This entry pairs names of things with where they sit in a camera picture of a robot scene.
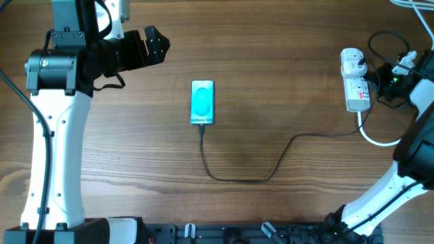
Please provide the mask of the smartphone with teal screen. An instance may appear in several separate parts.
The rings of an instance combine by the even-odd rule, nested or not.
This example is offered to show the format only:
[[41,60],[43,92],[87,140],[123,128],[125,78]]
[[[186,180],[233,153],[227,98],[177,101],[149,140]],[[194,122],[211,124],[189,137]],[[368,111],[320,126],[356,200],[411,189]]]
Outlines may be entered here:
[[214,82],[196,80],[191,83],[192,125],[211,125],[214,123]]

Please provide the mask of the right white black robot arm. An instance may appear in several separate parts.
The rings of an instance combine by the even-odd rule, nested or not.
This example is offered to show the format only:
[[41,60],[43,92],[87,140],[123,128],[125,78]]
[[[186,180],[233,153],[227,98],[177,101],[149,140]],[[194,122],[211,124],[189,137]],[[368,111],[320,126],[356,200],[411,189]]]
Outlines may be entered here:
[[324,223],[330,236],[324,243],[366,243],[374,229],[409,200],[433,190],[433,58],[423,55],[412,82],[409,99],[418,109],[415,122],[396,145],[393,164],[386,174],[357,200],[331,213]]

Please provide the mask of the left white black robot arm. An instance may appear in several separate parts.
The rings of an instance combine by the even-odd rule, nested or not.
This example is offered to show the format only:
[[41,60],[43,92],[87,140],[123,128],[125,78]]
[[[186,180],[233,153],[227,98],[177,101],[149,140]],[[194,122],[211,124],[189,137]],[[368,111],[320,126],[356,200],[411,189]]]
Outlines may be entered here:
[[31,183],[5,243],[148,243],[140,217],[87,218],[81,195],[83,133],[99,77],[160,64],[170,41],[154,26],[123,30],[128,1],[52,2],[54,27],[26,61],[24,102],[34,115]]

